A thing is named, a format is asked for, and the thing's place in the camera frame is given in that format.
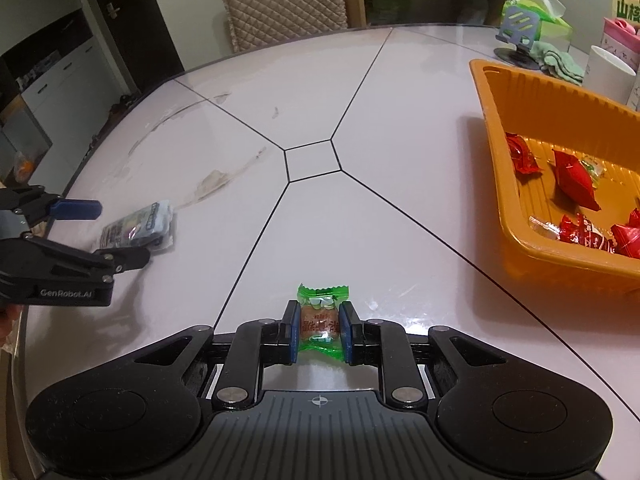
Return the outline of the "green candy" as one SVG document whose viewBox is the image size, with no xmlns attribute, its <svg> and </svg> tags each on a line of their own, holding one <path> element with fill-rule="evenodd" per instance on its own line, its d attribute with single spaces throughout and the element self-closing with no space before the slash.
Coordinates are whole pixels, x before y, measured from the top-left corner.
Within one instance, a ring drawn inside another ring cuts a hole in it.
<svg viewBox="0 0 640 480">
<path fill-rule="evenodd" d="M 343 361 L 340 305 L 349 300 L 346 285 L 310 288 L 300 284 L 297 302 L 300 307 L 300 351 L 318 351 Z"/>
</svg>

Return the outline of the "bright red snack packet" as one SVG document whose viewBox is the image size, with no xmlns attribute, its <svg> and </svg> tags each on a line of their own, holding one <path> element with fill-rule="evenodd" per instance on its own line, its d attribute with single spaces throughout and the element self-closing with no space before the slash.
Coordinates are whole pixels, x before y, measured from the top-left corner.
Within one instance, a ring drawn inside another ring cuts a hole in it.
<svg viewBox="0 0 640 480">
<path fill-rule="evenodd" d="M 554 174 L 556 185 L 577 206 L 599 211 L 600 205 L 594 196 L 592 180 L 572 154 L 554 150 Z"/>
</svg>

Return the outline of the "dark red candy packet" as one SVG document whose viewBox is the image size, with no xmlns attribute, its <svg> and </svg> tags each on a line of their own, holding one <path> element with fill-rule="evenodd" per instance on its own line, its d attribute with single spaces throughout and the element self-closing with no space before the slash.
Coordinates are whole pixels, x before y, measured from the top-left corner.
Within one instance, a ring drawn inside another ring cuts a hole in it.
<svg viewBox="0 0 640 480">
<path fill-rule="evenodd" d="M 578 214 L 576 221 L 563 216 L 559 225 L 561 242 L 602 250 L 609 254 L 616 253 L 614 240 L 603 235 L 583 214 Z"/>
</svg>

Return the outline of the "yellow candy packet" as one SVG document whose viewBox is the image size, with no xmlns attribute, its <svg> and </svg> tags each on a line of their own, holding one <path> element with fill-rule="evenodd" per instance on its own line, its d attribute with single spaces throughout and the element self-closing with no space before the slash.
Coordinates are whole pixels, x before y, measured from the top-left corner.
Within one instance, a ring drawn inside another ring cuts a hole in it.
<svg viewBox="0 0 640 480">
<path fill-rule="evenodd" d="M 606 171 L 605 166 L 603 166 L 600 162 L 593 159 L 592 157 L 584 156 L 581 159 L 579 159 L 579 161 L 580 161 L 580 164 L 587 171 L 587 174 L 589 174 L 589 177 L 591 178 L 593 183 L 597 183 L 605 174 L 605 171 Z"/>
</svg>

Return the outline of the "grey printed snack packet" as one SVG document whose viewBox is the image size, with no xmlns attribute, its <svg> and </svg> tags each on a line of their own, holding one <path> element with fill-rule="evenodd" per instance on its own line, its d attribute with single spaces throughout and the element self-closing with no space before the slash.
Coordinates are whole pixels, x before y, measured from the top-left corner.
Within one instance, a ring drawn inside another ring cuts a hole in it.
<svg viewBox="0 0 640 480">
<path fill-rule="evenodd" d="M 100 249 L 142 247 L 161 252 L 174 242 L 174 208 L 160 200 L 106 226 L 99 240 Z"/>
</svg>

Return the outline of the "white cabinet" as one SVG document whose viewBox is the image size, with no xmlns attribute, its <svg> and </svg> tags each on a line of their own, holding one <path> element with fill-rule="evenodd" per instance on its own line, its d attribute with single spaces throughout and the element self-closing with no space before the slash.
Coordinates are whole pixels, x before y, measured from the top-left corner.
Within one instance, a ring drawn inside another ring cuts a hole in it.
<svg viewBox="0 0 640 480">
<path fill-rule="evenodd" d="M 1 182 L 62 190 L 120 98 L 104 55 L 89 38 L 32 66 L 1 57 Z"/>
</svg>

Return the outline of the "red candy in basket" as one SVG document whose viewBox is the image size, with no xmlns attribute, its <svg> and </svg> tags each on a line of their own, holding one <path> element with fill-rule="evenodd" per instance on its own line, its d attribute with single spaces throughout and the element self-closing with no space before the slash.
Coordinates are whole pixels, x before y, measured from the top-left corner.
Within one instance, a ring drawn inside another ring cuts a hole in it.
<svg viewBox="0 0 640 480">
<path fill-rule="evenodd" d="M 516 174 L 521 177 L 538 176 L 538 174 L 541 174 L 541 168 L 538 166 L 533 152 L 521 136 L 507 133 L 506 143 L 509 147 Z"/>
</svg>

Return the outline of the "orange plastic basket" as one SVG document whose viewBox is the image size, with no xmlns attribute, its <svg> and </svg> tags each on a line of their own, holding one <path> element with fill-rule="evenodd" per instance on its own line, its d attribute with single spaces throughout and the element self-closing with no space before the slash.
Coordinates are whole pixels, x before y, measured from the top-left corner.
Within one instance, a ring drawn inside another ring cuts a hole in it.
<svg viewBox="0 0 640 480">
<path fill-rule="evenodd" d="M 639 115 L 604 96 L 473 60 L 502 262 L 532 285 L 639 297 Z"/>
</svg>

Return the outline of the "red candy packet in basket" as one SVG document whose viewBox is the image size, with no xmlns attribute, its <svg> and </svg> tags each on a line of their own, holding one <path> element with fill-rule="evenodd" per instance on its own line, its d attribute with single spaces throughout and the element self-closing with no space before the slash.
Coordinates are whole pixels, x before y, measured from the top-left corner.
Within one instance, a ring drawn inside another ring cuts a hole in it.
<svg viewBox="0 0 640 480">
<path fill-rule="evenodd" d="M 634 208 L 625 224 L 614 224 L 611 228 L 618 254 L 640 258 L 640 210 Z"/>
</svg>

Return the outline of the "beige quilted chair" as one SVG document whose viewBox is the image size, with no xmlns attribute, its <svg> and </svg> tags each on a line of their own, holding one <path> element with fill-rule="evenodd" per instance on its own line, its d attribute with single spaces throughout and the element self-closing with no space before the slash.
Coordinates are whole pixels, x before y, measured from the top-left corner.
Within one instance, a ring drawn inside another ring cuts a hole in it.
<svg viewBox="0 0 640 480">
<path fill-rule="evenodd" d="M 345 0 L 222 0 L 236 53 L 348 27 Z"/>
</svg>

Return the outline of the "green cloth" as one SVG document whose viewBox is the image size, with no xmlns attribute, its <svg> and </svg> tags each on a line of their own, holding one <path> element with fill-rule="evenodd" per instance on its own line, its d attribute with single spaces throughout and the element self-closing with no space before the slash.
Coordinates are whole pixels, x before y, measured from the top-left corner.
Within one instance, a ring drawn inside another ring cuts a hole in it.
<svg viewBox="0 0 640 480">
<path fill-rule="evenodd" d="M 582 85 L 585 70 L 568 52 L 560 51 L 548 42 L 535 41 L 529 50 L 529 55 L 547 75 L 571 84 Z"/>
</svg>

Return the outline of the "grey phone stand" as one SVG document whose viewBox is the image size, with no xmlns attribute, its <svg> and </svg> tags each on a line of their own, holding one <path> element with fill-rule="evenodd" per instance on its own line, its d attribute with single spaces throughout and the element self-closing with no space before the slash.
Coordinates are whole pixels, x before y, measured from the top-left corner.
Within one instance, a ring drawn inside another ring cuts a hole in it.
<svg viewBox="0 0 640 480">
<path fill-rule="evenodd" d="M 540 17 L 531 10 L 514 4 L 503 13 L 496 39 L 506 47 L 494 49 L 501 61 L 526 70 L 538 70 L 538 63 L 530 55 L 540 29 Z"/>
</svg>

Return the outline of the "green tissue box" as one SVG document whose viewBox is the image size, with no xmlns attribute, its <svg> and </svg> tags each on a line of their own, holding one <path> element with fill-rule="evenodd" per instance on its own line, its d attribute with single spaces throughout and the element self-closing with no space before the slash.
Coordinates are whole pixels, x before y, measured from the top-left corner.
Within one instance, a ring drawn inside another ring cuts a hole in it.
<svg viewBox="0 0 640 480">
<path fill-rule="evenodd" d="M 539 15 L 540 29 L 536 41 L 553 44 L 563 52 L 568 50 L 573 27 L 564 20 L 566 7 L 560 0 L 508 0 L 503 6 L 502 16 L 506 8 L 514 4 Z"/>
</svg>

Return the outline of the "pink patterned container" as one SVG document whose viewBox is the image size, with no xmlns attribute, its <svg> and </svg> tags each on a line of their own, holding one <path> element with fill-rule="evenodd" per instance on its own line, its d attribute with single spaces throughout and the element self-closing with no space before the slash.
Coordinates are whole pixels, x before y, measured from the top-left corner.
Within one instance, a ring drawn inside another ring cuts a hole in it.
<svg viewBox="0 0 640 480">
<path fill-rule="evenodd" d="M 605 18 L 600 47 L 629 65 L 639 69 L 640 37 L 637 29 L 625 20 Z"/>
</svg>

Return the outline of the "hawthorn snack box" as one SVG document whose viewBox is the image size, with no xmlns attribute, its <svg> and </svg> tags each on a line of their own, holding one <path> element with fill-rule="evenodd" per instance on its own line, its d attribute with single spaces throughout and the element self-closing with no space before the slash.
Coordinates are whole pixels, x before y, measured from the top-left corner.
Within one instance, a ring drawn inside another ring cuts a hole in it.
<svg viewBox="0 0 640 480">
<path fill-rule="evenodd" d="M 640 24 L 640 0 L 612 0 L 612 18 L 624 20 L 637 26 Z"/>
</svg>

